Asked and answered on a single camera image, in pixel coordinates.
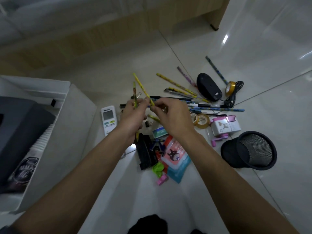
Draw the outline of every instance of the yellow pencil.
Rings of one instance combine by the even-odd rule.
[[[169,89],[170,89],[170,90],[173,90],[173,91],[176,91],[176,92],[179,92],[179,93],[182,93],[182,94],[185,94],[185,95],[190,96],[190,97],[193,97],[193,98],[197,98],[197,99],[199,99],[199,100],[202,100],[202,101],[204,101],[204,102],[209,103],[209,101],[208,101],[207,99],[200,98],[200,97],[196,97],[196,96],[194,96],[194,95],[192,95],[192,94],[185,93],[185,92],[183,92],[182,90],[178,90],[178,89],[175,89],[175,88],[172,88],[172,87],[169,87]]]
[[[137,101],[137,98],[136,98],[135,81],[133,82],[133,98],[135,100],[135,108],[137,108],[138,107],[138,101]],[[138,131],[135,133],[135,137],[136,137],[137,142],[138,142]]]
[[[133,75],[134,75],[134,77],[135,77],[135,80],[138,82],[139,86],[141,87],[141,89],[142,89],[143,92],[145,93],[146,97],[149,97],[149,98],[150,98],[150,96],[148,95],[148,93],[146,93],[146,91],[145,91],[143,85],[142,85],[141,82],[138,80],[138,77],[136,76],[136,74],[133,73]],[[154,104],[154,102],[151,100],[151,98],[150,98],[150,102],[151,102],[151,105],[152,105],[152,106],[155,106],[155,104]]]
[[[192,92],[191,90],[188,90],[187,88],[185,88],[185,87],[179,85],[178,83],[172,81],[171,79],[167,78],[166,76],[163,76],[162,74],[159,74],[159,73],[157,73],[156,75],[158,75],[160,78],[163,78],[164,80],[166,80],[166,81],[172,83],[173,85],[175,85],[175,86],[181,88],[182,90],[185,90],[186,92],[188,92],[188,93],[190,93],[190,94],[193,94],[194,96],[197,96],[196,93],[194,93],[194,92]]]
[[[152,116],[152,115],[150,115],[150,114],[148,114],[147,116],[150,117],[150,118],[152,118],[152,119],[154,119],[154,120],[157,121],[157,122],[160,122],[159,118],[157,118],[157,117],[154,117],[154,116]]]

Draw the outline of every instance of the right hand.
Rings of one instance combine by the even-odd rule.
[[[162,110],[165,107],[168,107],[167,114]],[[177,140],[196,132],[185,102],[174,98],[160,98],[150,109],[159,117],[166,131]]]

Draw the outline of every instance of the forearm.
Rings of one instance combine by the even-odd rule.
[[[194,132],[178,141],[200,173],[230,233],[297,233],[200,134]]]
[[[125,144],[126,138],[117,127],[13,226],[22,234],[77,233]]]

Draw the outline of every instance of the pink eraser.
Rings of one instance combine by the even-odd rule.
[[[160,186],[162,183],[164,183],[168,179],[166,174],[163,174],[157,181],[157,184]]]

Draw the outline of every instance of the left hand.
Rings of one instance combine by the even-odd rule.
[[[142,122],[146,119],[145,110],[149,105],[150,98],[139,98],[138,108],[134,108],[134,100],[129,100],[121,115],[119,128],[122,128],[123,132],[127,136],[127,144],[130,146],[135,140],[135,133],[142,128]]]

